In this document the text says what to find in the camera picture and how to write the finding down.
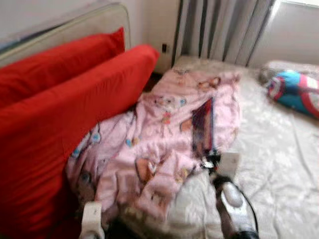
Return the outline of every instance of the pillow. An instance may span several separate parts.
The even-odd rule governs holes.
[[[293,70],[304,75],[310,76],[314,79],[319,79],[319,66],[311,64],[301,64],[289,61],[269,61],[262,66],[259,74],[259,81],[262,84],[269,82],[278,73]]]
[[[268,94],[279,103],[319,118],[319,81],[294,71],[278,73],[268,85]]]
[[[0,108],[60,84],[124,52],[124,30],[96,34],[0,69]]]
[[[137,101],[158,56],[136,47],[0,109],[0,232],[42,239],[72,210],[68,156],[97,122]]]

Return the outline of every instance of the headboard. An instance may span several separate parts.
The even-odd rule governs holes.
[[[23,43],[0,55],[0,68],[44,51],[48,48],[70,42],[96,33],[110,33],[124,27],[125,49],[131,47],[129,15],[121,4],[109,4]]]

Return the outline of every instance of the red pillow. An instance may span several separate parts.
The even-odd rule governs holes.
[[[159,54],[139,46],[0,109],[0,232],[45,238],[71,210],[64,166],[97,122],[133,105]]]
[[[31,97],[124,52],[124,30],[75,40],[0,69],[0,108]]]

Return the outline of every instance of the bed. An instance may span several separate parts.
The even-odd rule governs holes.
[[[124,26],[126,49],[129,49],[128,22],[123,6],[107,6],[2,54],[0,66],[85,35],[111,32],[120,26]],[[241,72],[241,126],[229,151],[241,154],[234,180],[255,207],[260,237],[317,238],[318,121],[270,101],[257,80],[259,70],[190,56],[181,56],[174,67],[213,74]],[[172,201],[165,222],[132,208],[122,208],[120,218],[146,239],[222,238],[215,191],[208,182],[207,172],[186,181]]]

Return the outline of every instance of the bedroom floor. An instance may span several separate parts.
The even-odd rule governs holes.
[[[150,76],[149,81],[146,83],[143,91],[144,92],[150,92],[154,85],[161,79],[162,75],[158,73],[152,73]]]
[[[119,221],[113,222],[108,234],[107,239],[140,239],[133,231],[127,228],[123,223]]]

